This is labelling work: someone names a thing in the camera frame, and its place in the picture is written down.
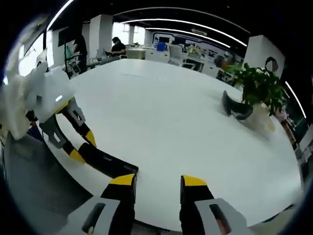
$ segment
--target table surface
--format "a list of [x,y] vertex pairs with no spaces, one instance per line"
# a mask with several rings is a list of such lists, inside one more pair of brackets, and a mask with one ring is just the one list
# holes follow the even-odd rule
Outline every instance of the table surface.
[[[264,138],[226,117],[224,90],[241,93],[205,74],[169,64],[124,59],[98,66],[71,80],[76,100],[97,147],[139,167],[135,218],[181,231],[180,176],[204,179],[252,226],[278,214],[301,193],[296,156],[280,123]],[[84,140],[57,116],[79,147]],[[110,178],[70,159],[44,138],[68,173],[93,195]]]

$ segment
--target blue container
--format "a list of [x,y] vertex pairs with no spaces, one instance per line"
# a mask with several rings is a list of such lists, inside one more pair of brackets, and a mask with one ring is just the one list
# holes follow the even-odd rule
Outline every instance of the blue container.
[[165,51],[166,43],[160,42],[157,44],[156,50],[158,51]]

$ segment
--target black shirt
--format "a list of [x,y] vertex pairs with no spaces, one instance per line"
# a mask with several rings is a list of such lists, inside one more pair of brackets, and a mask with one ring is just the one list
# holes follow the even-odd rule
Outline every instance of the black shirt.
[[79,35],[76,39],[74,44],[77,44],[77,48],[74,52],[79,51],[80,54],[83,56],[87,56],[87,47],[86,47],[86,42],[85,39],[82,35]]
[[121,50],[125,50],[125,49],[126,49],[125,45],[120,42],[120,43],[114,45],[112,47],[111,51],[121,51]]

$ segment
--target green leaves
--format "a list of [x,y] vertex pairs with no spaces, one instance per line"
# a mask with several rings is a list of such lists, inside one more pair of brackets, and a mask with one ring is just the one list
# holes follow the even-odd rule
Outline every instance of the green leaves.
[[269,108],[269,115],[276,110],[281,111],[285,104],[283,87],[279,78],[265,68],[250,68],[247,63],[243,68],[228,66],[226,72],[234,74],[235,85],[243,86],[243,101],[250,105],[265,103]]

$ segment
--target desk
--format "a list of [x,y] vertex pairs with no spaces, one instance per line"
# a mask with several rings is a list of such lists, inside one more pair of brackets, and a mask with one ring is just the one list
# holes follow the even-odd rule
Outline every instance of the desk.
[[[297,159],[276,120],[270,140],[224,114],[224,90],[241,92],[205,74],[164,63],[124,59],[70,81],[77,104],[99,149],[139,167],[135,218],[181,231],[180,176],[208,183],[247,219],[248,226],[278,214],[301,193]],[[83,142],[69,122],[60,128],[75,145]],[[93,195],[110,180],[70,159],[44,138],[68,173]]]

